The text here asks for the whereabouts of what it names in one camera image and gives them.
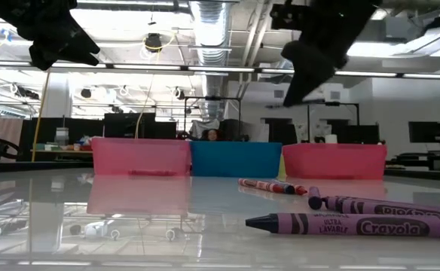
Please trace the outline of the black office chair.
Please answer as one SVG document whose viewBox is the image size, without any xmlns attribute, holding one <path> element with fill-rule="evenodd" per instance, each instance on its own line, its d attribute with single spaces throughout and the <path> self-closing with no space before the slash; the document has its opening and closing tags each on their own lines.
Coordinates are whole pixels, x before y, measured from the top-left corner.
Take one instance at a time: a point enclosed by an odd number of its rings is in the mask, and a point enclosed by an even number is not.
<svg viewBox="0 0 440 271">
<path fill-rule="evenodd" d="M 225 119 L 220 122 L 219 131 L 225 141 L 238 141 L 241 136 L 240 122 L 235 119 Z"/>
</svg>

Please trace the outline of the black metal rig frame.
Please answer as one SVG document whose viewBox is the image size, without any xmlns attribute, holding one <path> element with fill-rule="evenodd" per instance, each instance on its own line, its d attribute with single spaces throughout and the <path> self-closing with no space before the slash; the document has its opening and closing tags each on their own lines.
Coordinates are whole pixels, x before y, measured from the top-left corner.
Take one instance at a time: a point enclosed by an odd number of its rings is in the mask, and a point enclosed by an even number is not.
<svg viewBox="0 0 440 271">
<path fill-rule="evenodd" d="M 356 108 L 356 125 L 360 126 L 360 109 L 359 109 L 359 103 L 355 102 L 326 102 L 324 99 L 314 99 L 314 100 L 307 100 L 304 102 L 304 104 L 307 106 L 307 140 L 310 142 L 311 140 L 311 116 L 310 116 L 310 106 L 311 105 L 324 105 L 328 107 L 339 107 L 341 105 L 343 106 L 354 106 Z"/>
<path fill-rule="evenodd" d="M 238 136 L 240 137 L 242 134 L 242 99 L 241 98 L 235 98 L 235 97 L 220 97 L 220 96 L 185 96 L 184 99 L 184 116 L 183 116 L 183 132 L 186 132 L 186 119 L 187 119 L 187 107 L 192 106 L 193 104 L 188 105 L 187 102 L 189 99 L 195 99 L 195 100 L 206 100 L 206 101 L 236 101 L 238 103 Z"/>
</svg>

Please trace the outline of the blue Crayola crayon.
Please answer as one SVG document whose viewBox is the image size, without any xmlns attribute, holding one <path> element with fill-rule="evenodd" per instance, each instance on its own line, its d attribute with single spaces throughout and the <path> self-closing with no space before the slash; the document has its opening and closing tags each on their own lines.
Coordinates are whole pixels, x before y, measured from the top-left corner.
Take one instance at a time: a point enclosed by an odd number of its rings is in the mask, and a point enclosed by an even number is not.
<svg viewBox="0 0 440 271">
<path fill-rule="evenodd" d="M 274 180 L 273 183 L 283 189 L 283 193 L 295 194 L 295 187 L 292 184 Z"/>
</svg>

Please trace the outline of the person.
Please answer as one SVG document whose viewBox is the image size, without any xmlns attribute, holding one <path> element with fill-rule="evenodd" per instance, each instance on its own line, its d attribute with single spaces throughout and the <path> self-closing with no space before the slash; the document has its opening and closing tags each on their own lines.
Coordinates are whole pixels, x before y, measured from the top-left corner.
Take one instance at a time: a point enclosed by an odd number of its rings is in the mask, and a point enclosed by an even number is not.
<svg viewBox="0 0 440 271">
<path fill-rule="evenodd" d="M 217 142 L 221 139 L 217 129 L 206 129 L 202 133 L 202 140 L 209 142 Z"/>
</svg>

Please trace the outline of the long ceiling light strip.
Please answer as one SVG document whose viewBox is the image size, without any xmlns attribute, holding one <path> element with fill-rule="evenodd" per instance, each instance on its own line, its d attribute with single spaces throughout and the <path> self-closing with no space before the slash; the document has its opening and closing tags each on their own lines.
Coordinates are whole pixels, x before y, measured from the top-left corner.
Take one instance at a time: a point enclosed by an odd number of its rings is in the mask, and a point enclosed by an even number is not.
<svg viewBox="0 0 440 271">
<path fill-rule="evenodd" d="M 51 67 L 54 71 L 83 71 L 83 72 L 147 72 L 172 74 L 178 72 L 206 72 L 206 73 L 247 73 L 247 74 L 266 74 L 266 75 L 293 75 L 292 69 L 267 69 L 252 67 L 232 67 L 232 66 L 195 66 L 195 65 L 156 65 L 156 64 L 98 64 L 96 66 L 57 62 Z M 355 78 L 400 78 L 400 79 L 421 79 L 421 80 L 440 80 L 440 74 L 428 73 L 401 73 L 401 72 L 358 72 L 358 71 L 337 71 L 338 77 Z"/>
</svg>

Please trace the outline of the white draped cloth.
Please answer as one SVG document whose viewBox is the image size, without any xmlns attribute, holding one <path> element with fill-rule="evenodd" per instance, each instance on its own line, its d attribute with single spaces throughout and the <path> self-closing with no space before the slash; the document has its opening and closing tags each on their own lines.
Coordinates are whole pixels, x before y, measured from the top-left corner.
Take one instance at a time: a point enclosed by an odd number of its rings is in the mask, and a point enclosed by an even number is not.
<svg viewBox="0 0 440 271">
<path fill-rule="evenodd" d="M 203 132 L 211 129 L 218 129 L 220 126 L 220 122 L 218 120 L 210 120 L 210 121 L 200 121 L 193 120 L 191 121 L 190 135 L 200 139 L 203 137 Z"/>
</svg>

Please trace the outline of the black computer monitor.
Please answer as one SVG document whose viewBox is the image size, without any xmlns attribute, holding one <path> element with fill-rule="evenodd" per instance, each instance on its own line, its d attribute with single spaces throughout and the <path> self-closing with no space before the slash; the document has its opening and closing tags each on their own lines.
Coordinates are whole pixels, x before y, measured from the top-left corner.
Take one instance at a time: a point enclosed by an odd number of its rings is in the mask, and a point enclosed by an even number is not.
<svg viewBox="0 0 440 271">
<path fill-rule="evenodd" d="M 440 122 L 410 121 L 408 129 L 411 143 L 440 143 Z"/>
</svg>

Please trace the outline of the wooden shelf with items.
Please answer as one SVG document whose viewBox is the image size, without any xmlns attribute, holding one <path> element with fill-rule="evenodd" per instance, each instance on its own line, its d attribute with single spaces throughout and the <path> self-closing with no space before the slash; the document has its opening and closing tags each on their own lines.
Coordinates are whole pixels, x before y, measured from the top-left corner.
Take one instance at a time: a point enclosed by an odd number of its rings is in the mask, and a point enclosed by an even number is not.
<svg viewBox="0 0 440 271">
<path fill-rule="evenodd" d="M 35 152 L 35 153 L 43 153 L 43 154 L 71 154 L 71 155 L 92 155 L 93 152 L 92 151 L 64 151 L 64 150 L 52 150 L 52 151 L 47 151 L 47 150 L 34 150 L 31 149 L 31 152 Z"/>
</svg>

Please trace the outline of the clear plastic container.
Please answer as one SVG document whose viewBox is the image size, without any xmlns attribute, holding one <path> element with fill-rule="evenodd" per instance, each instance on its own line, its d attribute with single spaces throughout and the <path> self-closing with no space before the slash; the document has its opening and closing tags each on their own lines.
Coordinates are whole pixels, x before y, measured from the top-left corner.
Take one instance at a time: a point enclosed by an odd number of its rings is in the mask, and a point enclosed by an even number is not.
<svg viewBox="0 0 440 271">
<path fill-rule="evenodd" d="M 57 127 L 55 142 L 59 146 L 67 146 L 69 144 L 69 129 L 67 127 Z"/>
</svg>

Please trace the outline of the black desk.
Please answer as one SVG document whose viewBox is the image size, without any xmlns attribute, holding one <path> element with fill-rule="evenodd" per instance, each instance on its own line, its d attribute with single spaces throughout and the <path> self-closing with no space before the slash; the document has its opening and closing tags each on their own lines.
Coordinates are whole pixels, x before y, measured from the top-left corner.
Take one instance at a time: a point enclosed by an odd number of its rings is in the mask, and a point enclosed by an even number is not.
<svg viewBox="0 0 440 271">
<path fill-rule="evenodd" d="M 440 171 L 440 151 L 403 153 L 388 160 L 387 164 L 405 167 L 426 167 L 429 171 Z"/>
</svg>

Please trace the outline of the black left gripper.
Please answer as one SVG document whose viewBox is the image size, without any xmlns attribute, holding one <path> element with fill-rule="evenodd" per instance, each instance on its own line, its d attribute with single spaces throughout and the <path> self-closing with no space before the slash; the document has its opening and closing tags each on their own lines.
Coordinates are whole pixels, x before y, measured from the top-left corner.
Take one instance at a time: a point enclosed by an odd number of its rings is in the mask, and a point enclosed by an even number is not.
<svg viewBox="0 0 440 271">
<path fill-rule="evenodd" d="M 97 65 L 100 52 L 93 39 L 74 23 L 69 7 L 30 7 L 19 17 L 18 34 L 33 41 L 32 65 L 47 71 L 58 60 Z"/>
</svg>

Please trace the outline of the pink plastic bin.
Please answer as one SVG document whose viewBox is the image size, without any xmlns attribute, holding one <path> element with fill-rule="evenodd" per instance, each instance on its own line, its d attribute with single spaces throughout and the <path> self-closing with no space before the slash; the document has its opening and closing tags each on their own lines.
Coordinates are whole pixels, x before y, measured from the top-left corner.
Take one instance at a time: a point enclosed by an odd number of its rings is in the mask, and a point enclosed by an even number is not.
<svg viewBox="0 0 440 271">
<path fill-rule="evenodd" d="M 190 143 L 175 139 L 92 140 L 97 175 L 188 176 Z"/>
</svg>

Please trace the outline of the pale pink hanging cloth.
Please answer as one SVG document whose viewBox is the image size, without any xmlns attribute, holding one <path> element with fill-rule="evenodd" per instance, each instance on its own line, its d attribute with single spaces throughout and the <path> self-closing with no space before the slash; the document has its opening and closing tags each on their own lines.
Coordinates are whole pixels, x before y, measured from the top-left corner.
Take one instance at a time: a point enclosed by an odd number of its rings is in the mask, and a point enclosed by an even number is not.
<svg viewBox="0 0 440 271">
<path fill-rule="evenodd" d="M 23 119 L 0 117 L 0 139 L 19 145 Z"/>
</svg>

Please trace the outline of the red plastic bin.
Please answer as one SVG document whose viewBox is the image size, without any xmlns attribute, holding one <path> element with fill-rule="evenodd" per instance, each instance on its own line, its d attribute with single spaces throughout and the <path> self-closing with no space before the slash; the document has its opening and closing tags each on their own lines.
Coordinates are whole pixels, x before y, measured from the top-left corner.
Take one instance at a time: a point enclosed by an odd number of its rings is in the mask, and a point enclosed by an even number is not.
<svg viewBox="0 0 440 271">
<path fill-rule="evenodd" d="M 381 180 L 386 156 L 384 145 L 300 143 L 283 147 L 286 174 L 293 178 Z"/>
</svg>

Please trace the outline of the black partition screens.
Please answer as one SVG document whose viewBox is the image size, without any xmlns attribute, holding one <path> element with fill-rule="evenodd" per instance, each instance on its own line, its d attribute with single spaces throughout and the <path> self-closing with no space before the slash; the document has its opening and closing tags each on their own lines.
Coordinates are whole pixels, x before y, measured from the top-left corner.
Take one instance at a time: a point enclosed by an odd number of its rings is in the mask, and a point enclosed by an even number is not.
<svg viewBox="0 0 440 271">
<path fill-rule="evenodd" d="M 83 137 L 103 136 L 108 138 L 175 139 L 177 123 L 159 122 L 154 113 L 105 114 L 101 120 L 70 117 L 43 117 L 39 130 L 37 119 L 25 120 L 22 125 L 18 160 L 29 162 L 32 159 L 33 139 L 37 143 L 53 142 L 58 128 L 67 128 L 69 144 L 79 143 Z"/>
</svg>

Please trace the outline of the teal blue plastic bin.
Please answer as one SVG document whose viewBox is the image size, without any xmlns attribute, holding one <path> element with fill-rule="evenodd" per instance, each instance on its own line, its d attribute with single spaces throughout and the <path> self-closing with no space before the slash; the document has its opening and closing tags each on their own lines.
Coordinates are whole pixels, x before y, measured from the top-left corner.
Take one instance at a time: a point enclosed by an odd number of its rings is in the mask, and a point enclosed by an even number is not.
<svg viewBox="0 0 440 271">
<path fill-rule="evenodd" d="M 190 142 L 192 174 L 201 177 L 275 178 L 282 144 L 276 142 Z"/>
</svg>

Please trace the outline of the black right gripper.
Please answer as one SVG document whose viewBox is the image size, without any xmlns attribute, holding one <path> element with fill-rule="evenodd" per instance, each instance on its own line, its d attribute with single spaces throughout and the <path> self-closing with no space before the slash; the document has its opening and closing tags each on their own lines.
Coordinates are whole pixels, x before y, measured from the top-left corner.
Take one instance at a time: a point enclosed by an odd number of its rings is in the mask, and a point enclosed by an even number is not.
<svg viewBox="0 0 440 271">
<path fill-rule="evenodd" d="M 295 71 L 283 100 L 287 108 L 300 105 L 347 63 L 347 50 L 359 34 L 356 16 L 347 12 L 305 11 L 301 22 L 300 38 L 285 44 L 281 52 Z"/>
</svg>

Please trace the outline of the purple Crayola crayon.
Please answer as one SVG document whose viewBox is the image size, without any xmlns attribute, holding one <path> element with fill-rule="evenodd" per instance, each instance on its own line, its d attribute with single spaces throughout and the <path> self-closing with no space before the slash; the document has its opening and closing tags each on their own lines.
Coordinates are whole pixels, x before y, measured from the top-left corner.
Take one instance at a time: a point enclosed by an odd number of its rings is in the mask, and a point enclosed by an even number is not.
<svg viewBox="0 0 440 271">
<path fill-rule="evenodd" d="M 246 226 L 277 234 L 440 238 L 440 215 L 274 213 Z"/>
<path fill-rule="evenodd" d="M 353 197 L 353 196 L 338 196 L 340 198 L 344 199 L 354 199 L 354 200 L 360 200 L 361 202 L 379 202 L 379 203 L 392 203 L 394 205 L 398 206 L 409 206 L 409 207 L 422 207 L 422 205 L 414 204 L 414 203 L 407 203 L 407 202 L 396 202 L 396 201 L 389 201 L 389 200 L 382 200 L 382 199 L 368 199 L 368 198 L 360 198 L 360 197 Z M 318 187 L 310 187 L 309 188 L 309 196 L 308 196 L 308 205 L 314 210 L 321 209 L 322 204 L 325 203 L 325 205 L 328 205 L 328 200 L 326 197 L 322 197 L 319 192 Z M 440 206 L 425 206 L 425 208 L 431 208 L 431 209 L 440 209 Z"/>
<path fill-rule="evenodd" d="M 364 200 L 352 197 L 327 196 L 322 199 L 327 209 L 342 214 L 356 215 L 436 215 L 440 209 L 428 206 L 416 206 L 400 202 Z"/>
</svg>

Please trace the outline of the silver ceiling duct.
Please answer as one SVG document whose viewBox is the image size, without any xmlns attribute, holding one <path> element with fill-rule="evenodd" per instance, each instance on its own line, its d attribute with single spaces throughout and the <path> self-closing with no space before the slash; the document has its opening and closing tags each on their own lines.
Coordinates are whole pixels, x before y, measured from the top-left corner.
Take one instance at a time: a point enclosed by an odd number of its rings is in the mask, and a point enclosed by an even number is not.
<svg viewBox="0 0 440 271">
<path fill-rule="evenodd" d="M 225 66 L 228 52 L 223 47 L 228 43 L 228 23 L 231 5 L 225 2 L 192 1 L 195 45 L 200 65 Z M 225 96 L 224 79 L 220 75 L 202 75 L 202 91 L 206 97 Z M 204 101 L 204 112 L 208 119 L 223 116 L 225 105 L 216 101 Z"/>
</svg>

